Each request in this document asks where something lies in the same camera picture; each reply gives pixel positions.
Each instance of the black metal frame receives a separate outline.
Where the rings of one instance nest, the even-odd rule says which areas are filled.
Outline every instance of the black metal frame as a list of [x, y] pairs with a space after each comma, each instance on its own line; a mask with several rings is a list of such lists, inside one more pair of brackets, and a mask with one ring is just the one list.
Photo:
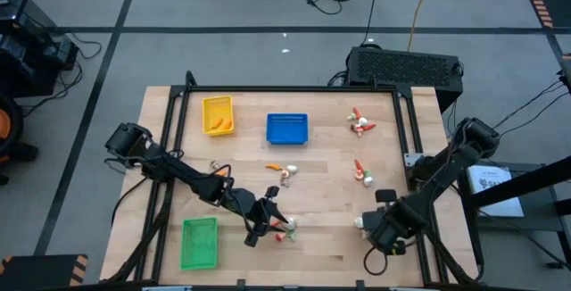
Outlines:
[[[407, 137], [404, 127], [404, 122], [402, 118], [402, 111], [401, 111], [401, 103], [400, 103], [400, 96], [402, 94], [397, 90], [396, 87], [393, 86], [374, 86], [374, 87], [321, 87], [321, 86], [302, 86], [302, 87], [266, 87], [266, 86], [197, 86], [192, 74], [188, 72], [186, 74], [186, 85], [184, 86], [171, 86], [170, 88], [170, 95], [169, 95], [169, 102], [167, 104], [167, 111], [165, 115], [165, 120], [162, 127], [162, 134], [161, 134], [161, 146], [166, 147], [168, 144], [168, 138], [170, 134], [170, 127], [172, 124], [172, 118], [174, 113], [174, 106], [177, 99], [182, 96], [182, 105], [180, 108], [180, 114], [178, 116], [178, 126], [177, 132], [175, 134], [175, 143], [174, 149], [179, 149], [182, 142], [182, 136], [184, 132], [184, 125], [186, 121], [186, 112], [188, 106], [188, 98], [191, 92], [332, 92], [332, 93], [386, 93], [391, 94], [393, 98], [393, 107], [394, 107], [394, 116], [396, 119], [397, 130], [399, 134], [399, 142], [401, 145], [401, 158], [403, 158], [403, 167], [405, 168], [404, 171], [406, 173], [406, 163], [404, 162], [404, 154], [409, 152], [409, 147], [407, 143]], [[422, 142], [420, 138], [420, 131], [418, 128], [417, 117], [415, 113], [414, 104], [412, 102], [411, 96], [405, 97], [407, 109], [410, 118], [410, 126], [412, 129], [412, 138], [414, 142], [414, 149], [417, 153], [422, 153]], [[151, 194], [149, 195], [149, 202], [147, 205], [147, 212], [145, 215], [145, 225], [143, 228], [143, 235], [148, 232], [150, 228], [153, 217], [155, 214], [155, 208], [157, 204], [157, 197], [159, 188], [162, 183], [153, 182], [153, 186], [151, 188]], [[174, 181], [165, 183], [166, 190], [172, 191], [174, 189]], [[167, 201], [168, 207], [170, 210], [171, 200]], [[430, 219], [430, 226], [432, 229], [438, 234], [438, 227], [434, 212], [434, 207], [431, 207], [430, 210], [431, 219]], [[151, 279], [154, 281], [159, 281], [161, 275], [161, 264], [162, 264], [162, 255], [164, 252], [164, 245], [166, 242], [166, 233], [168, 228], [168, 221], [165, 222], [164, 226], [159, 231], [159, 237], [157, 239], [157, 245], [155, 250], [155, 255], [153, 259], [153, 269], [152, 269], [152, 276]], [[448, 284], [448, 274], [446, 267], [440, 258], [440, 256], [434, 252], [434, 256], [437, 263], [438, 275], [441, 282], [444, 284]], [[427, 252], [426, 252], [426, 245], [424, 238], [420, 238], [418, 242], [418, 261], [420, 265], [420, 271], [422, 274], [422, 279], [424, 285], [428, 285], [432, 283], [430, 277], [430, 269], [429, 263], [427, 259]], [[139, 260], [134, 280], [141, 280], [143, 278], [143, 273], [145, 269], [145, 262], [146, 262], [146, 254], [144, 254], [141, 259]], [[236, 289], [245, 289], [245, 280], [239, 279], [235, 286]], [[304, 287], [304, 289], [313, 289], [313, 287]], [[353, 290], [355, 288], [351, 287], [335, 287], [337, 290]], [[364, 281], [357, 280], [356, 281], [356, 289], [373, 289], [371, 287], [365, 287]]]

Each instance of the toy carrot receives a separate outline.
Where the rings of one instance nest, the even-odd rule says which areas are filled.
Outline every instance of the toy carrot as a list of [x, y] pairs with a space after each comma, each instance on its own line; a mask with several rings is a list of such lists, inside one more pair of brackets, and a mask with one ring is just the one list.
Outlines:
[[220, 125], [222, 124], [222, 121], [224, 121], [224, 118], [218, 119], [218, 120], [214, 123], [214, 126], [211, 127], [211, 129], [216, 129], [216, 128], [220, 127]]
[[362, 128], [363, 128], [363, 130], [370, 130], [370, 129], [373, 129], [375, 126], [376, 126], [376, 124], [369, 124], [367, 126], [363, 126]]
[[365, 169], [363, 169], [363, 166], [361, 166], [360, 162], [355, 160], [355, 167], [357, 168], [358, 171], [363, 172], [365, 171]]
[[353, 112], [355, 113], [355, 117], [357, 117], [356, 119], [359, 119], [359, 118], [360, 118], [360, 113], [359, 113], [359, 111], [357, 110], [357, 107], [353, 107]]
[[271, 170], [281, 170], [282, 169], [281, 167], [279, 167], [278, 164], [268, 164], [268, 165], [266, 165], [266, 168], [269, 168]]

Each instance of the wooden table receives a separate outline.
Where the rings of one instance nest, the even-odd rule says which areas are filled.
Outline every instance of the wooden table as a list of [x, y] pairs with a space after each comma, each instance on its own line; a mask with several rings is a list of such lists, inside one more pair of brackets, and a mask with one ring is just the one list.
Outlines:
[[[158, 142], [168, 102], [168, 87], [149, 87], [138, 123], [148, 128]], [[443, 121], [432, 88], [414, 88], [420, 135], [425, 152], [436, 154], [446, 146]], [[208, 137], [202, 132], [202, 100], [208, 96], [232, 95], [236, 132]], [[174, 141], [178, 109], [175, 108], [170, 146]], [[346, 116], [356, 105], [377, 127], [357, 138], [349, 131]], [[409, 117], [401, 102], [407, 137], [412, 151]], [[306, 112], [310, 140], [303, 146], [273, 146], [265, 139], [266, 115], [270, 112]], [[390, 256], [388, 270], [380, 277], [367, 274], [363, 256], [371, 247], [354, 227], [353, 220], [364, 211], [377, 208], [374, 192], [379, 188], [407, 193], [401, 149], [390, 94], [379, 93], [212, 93], [193, 92], [182, 140], [183, 161], [201, 171], [209, 163], [232, 164], [235, 187], [245, 187], [259, 198], [268, 186], [279, 185], [278, 173], [264, 168], [267, 163], [293, 164], [299, 172], [282, 187], [275, 199], [279, 210], [299, 222], [295, 243], [275, 241], [268, 234], [255, 248], [244, 245], [242, 219], [222, 208], [199, 201], [184, 183], [175, 185], [167, 242], [164, 249], [162, 284], [355, 286], [422, 286], [416, 247], [403, 256]], [[353, 178], [353, 159], [371, 170], [374, 186], [364, 187]], [[125, 177], [122, 193], [141, 179], [137, 170]], [[101, 278], [110, 277], [137, 245], [143, 227], [150, 191], [141, 186], [125, 199], [117, 212], [103, 263]], [[462, 204], [451, 190], [436, 202], [440, 234], [445, 245], [468, 275], [477, 275]], [[215, 270], [181, 270], [180, 240], [184, 219], [215, 216], [219, 220], [219, 259]], [[434, 252], [426, 243], [432, 280], [437, 280]], [[150, 277], [154, 244], [149, 247], [145, 277]], [[384, 260], [374, 252], [368, 259], [371, 270], [380, 270]]]

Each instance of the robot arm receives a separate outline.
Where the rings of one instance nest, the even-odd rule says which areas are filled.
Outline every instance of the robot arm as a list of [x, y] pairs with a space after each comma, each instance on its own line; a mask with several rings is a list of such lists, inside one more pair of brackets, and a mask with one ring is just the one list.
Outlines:
[[197, 194], [205, 203], [225, 209], [244, 218], [248, 231], [245, 243], [256, 246], [258, 237], [265, 236], [269, 231], [282, 231], [271, 227], [271, 216], [287, 222], [287, 219], [277, 210], [272, 198], [279, 192], [279, 187], [269, 187], [266, 195], [256, 200], [254, 194], [244, 188], [233, 188], [234, 179], [230, 177], [231, 167], [227, 176], [214, 173], [203, 174], [181, 162], [178, 154], [166, 152], [164, 148], [152, 140], [151, 132], [134, 123], [121, 123], [111, 138], [105, 144], [107, 151], [114, 155], [117, 162], [131, 168], [136, 163], [142, 165], [142, 172], [150, 179], [168, 181], [180, 179]]

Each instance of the orange stripe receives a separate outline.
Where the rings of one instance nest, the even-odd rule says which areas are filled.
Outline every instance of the orange stripe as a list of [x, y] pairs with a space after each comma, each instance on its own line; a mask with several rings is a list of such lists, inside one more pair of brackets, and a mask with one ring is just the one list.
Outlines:
[[83, 264], [83, 266], [87, 266], [87, 258], [83, 255], [78, 256], [78, 262]]
[[73, 268], [73, 274], [77, 275], [80, 278], [86, 275], [86, 273], [78, 267]]

